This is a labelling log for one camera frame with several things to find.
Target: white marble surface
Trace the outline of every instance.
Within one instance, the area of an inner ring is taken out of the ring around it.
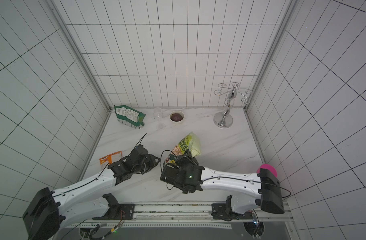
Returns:
[[[163,109],[162,122],[166,127],[162,130],[156,129],[153,109],[138,110],[146,114],[142,129],[125,126],[117,121],[115,114],[111,114],[84,178],[101,171],[99,158],[116,151],[122,151],[123,156],[130,154],[145,133],[147,135],[142,145],[157,157],[160,157],[163,150],[172,150],[183,137],[193,131],[201,142],[202,154],[196,157],[201,166],[219,171],[250,173],[256,172],[262,164],[243,109],[231,110],[234,123],[227,129],[219,128],[213,122],[214,114],[221,111],[218,108]],[[169,114],[174,110],[185,114],[181,124],[173,124],[170,121]],[[232,194],[223,190],[182,194],[182,191],[176,188],[168,190],[166,183],[160,180],[160,175],[160,166],[144,175],[133,175],[131,179],[113,187],[112,194],[119,202],[225,201],[226,197]]]

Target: metal stand base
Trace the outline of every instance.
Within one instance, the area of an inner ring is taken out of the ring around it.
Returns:
[[[231,115],[228,115],[227,117],[223,117],[223,113],[217,113],[214,116],[214,123],[216,126],[221,128],[227,128],[231,127],[232,123],[234,122]]]

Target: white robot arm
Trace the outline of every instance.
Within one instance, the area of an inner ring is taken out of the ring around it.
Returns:
[[[159,158],[138,145],[129,156],[108,165],[101,173],[61,189],[38,191],[23,215],[29,239],[48,239],[59,229],[85,219],[122,219],[121,205],[110,194],[110,188],[130,179],[135,173],[150,171],[159,162]],[[259,174],[219,172],[199,166],[187,150],[183,156],[177,157],[176,165],[164,167],[160,179],[173,184],[184,194],[196,190],[230,191],[232,195],[226,200],[228,219],[238,219],[238,216],[256,208],[274,214],[284,213],[279,182],[266,169],[261,169]],[[131,219],[132,212],[123,219]],[[223,219],[216,214],[213,217]]]

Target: clear glass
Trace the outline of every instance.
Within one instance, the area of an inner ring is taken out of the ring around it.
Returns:
[[[161,122],[163,119],[163,110],[161,108],[154,108],[154,118],[157,122],[159,122],[156,126],[158,130],[166,127],[166,125]]]

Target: black mount plate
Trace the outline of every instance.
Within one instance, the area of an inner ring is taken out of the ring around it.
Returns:
[[[92,219],[94,220],[120,220],[120,211],[123,210],[124,214],[122,215],[122,220],[131,220],[134,215],[134,208],[135,204],[118,204],[118,210],[117,210],[117,216],[114,218],[108,217],[108,216],[102,216],[102,217],[94,217]]]
[[[252,215],[249,212],[245,214],[237,214],[232,213],[229,214],[226,212],[226,204],[211,204],[212,206],[212,216],[214,219],[252,219]]]

